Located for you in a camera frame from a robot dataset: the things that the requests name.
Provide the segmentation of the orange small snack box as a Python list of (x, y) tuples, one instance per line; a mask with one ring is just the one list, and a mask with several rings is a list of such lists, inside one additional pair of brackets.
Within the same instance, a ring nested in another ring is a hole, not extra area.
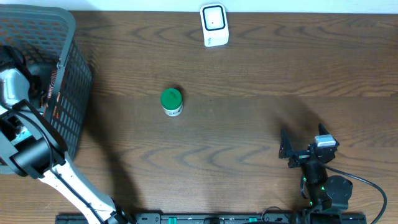
[(44, 118), (51, 120), (57, 109), (57, 104), (60, 95), (60, 87), (62, 84), (62, 74), (58, 68), (55, 68), (51, 72), (49, 90), (46, 96), (46, 104), (44, 110)]

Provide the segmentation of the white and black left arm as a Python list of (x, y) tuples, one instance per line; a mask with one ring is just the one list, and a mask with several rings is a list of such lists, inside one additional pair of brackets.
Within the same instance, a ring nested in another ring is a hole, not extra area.
[(1, 172), (37, 179), (60, 192), (88, 223), (135, 223), (74, 165), (68, 147), (39, 109), (40, 77), (14, 47), (1, 47)]

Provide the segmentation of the green lidded white jar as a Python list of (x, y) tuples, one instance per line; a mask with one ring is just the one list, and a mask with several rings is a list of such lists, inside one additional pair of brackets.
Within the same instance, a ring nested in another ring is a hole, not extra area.
[(168, 88), (162, 92), (161, 105), (168, 116), (178, 116), (183, 111), (182, 94), (175, 88)]

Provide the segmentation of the grey plastic mesh basket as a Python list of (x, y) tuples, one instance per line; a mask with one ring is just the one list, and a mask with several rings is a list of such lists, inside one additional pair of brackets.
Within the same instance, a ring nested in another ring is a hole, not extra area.
[(89, 66), (75, 40), (76, 21), (72, 14), (58, 7), (18, 4), (1, 6), (1, 47), (16, 48), (25, 58), (31, 74), (40, 77), (44, 116), (50, 76), (58, 68), (62, 84), (57, 109), (49, 121), (74, 158), (93, 84)]

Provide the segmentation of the black mounting rail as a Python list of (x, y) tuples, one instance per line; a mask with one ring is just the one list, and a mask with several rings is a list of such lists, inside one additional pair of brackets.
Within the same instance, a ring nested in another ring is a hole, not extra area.
[[(133, 220), (137, 224), (242, 224), (242, 223), (274, 223), (289, 224), (296, 221), (289, 218), (289, 214), (276, 212), (265, 215), (178, 215), (159, 213), (137, 213)], [(310, 223), (343, 223), (366, 224), (364, 215), (313, 215)]]

